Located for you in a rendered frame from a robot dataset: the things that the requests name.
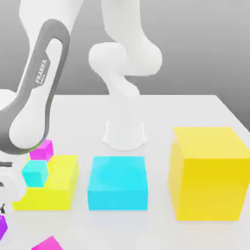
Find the small purple cube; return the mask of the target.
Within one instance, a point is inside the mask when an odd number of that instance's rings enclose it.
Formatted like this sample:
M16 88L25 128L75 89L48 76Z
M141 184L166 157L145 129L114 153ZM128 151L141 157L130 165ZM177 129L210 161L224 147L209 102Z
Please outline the small purple cube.
M2 240L3 236L5 235L8 229L5 216L0 215L0 241Z

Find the small cyan cube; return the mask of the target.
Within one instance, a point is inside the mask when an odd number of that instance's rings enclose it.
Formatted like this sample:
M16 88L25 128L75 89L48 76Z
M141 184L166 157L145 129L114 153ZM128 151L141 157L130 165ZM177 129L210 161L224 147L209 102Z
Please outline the small cyan cube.
M45 160L28 160L21 171L27 187L42 188L48 178L48 166Z

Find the small magenta cube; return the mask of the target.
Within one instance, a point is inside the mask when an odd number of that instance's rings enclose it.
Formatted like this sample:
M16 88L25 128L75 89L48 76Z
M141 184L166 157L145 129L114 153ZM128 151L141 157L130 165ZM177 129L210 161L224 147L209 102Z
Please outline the small magenta cube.
M50 236L38 245L31 248L31 250L63 250L59 242L54 236Z
M54 155L53 144L51 140L45 140L38 148L29 153L31 160L45 160L47 162Z

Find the large lime yellow box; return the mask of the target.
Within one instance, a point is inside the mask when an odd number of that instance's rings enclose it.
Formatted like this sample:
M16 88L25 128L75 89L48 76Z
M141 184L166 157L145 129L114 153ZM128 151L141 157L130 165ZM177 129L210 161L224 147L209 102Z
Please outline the large lime yellow box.
M54 155L44 187L29 187L14 210L69 210L79 176L78 156Z

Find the large cyan box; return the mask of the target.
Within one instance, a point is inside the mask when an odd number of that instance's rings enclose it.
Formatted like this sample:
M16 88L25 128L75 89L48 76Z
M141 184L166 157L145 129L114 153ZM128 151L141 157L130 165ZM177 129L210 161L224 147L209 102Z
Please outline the large cyan box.
M89 210L147 210L143 156L95 156L87 188Z

